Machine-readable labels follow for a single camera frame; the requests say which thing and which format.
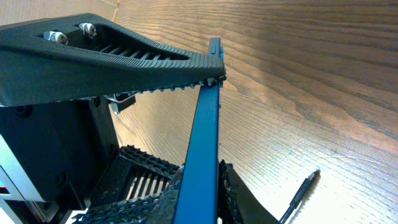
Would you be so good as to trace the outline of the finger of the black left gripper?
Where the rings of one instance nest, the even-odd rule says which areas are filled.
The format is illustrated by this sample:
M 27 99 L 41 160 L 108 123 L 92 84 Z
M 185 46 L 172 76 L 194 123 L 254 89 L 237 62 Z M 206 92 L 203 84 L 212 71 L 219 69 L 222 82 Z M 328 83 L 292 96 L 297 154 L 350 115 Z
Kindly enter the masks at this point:
M 222 59 L 161 44 L 91 13 L 1 26 L 1 105 L 212 85 Z

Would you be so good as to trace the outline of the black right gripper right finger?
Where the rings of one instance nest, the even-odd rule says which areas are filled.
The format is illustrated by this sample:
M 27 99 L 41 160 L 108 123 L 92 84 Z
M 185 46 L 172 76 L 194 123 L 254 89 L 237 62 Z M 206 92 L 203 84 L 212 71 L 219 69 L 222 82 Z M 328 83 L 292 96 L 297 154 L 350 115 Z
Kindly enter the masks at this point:
M 223 223 L 279 224 L 248 189 L 232 164 L 219 164 L 218 216 Z

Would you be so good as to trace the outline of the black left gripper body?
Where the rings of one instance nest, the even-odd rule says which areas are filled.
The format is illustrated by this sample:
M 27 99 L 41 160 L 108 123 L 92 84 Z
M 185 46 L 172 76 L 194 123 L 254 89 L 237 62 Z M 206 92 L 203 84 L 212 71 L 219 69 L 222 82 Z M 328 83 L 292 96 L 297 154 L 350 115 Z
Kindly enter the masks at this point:
M 102 96 L 1 108 L 2 222 L 61 223 L 122 200 L 130 166 L 120 151 Z

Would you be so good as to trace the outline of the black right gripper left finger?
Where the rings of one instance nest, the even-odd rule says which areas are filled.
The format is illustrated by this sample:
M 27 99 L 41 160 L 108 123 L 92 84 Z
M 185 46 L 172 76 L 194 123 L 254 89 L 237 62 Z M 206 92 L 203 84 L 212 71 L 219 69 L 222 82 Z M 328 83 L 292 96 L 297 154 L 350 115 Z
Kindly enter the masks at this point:
M 179 166 L 134 146 L 120 148 L 91 196 L 86 213 L 74 223 L 144 223 L 168 189 Z

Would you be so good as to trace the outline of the blue Galaxy smartphone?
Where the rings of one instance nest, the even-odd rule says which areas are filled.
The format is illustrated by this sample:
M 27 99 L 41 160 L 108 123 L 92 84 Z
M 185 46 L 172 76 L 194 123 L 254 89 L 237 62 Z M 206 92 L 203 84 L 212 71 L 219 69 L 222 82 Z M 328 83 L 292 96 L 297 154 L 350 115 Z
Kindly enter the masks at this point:
M 200 85 L 173 223 L 216 223 L 220 82 Z

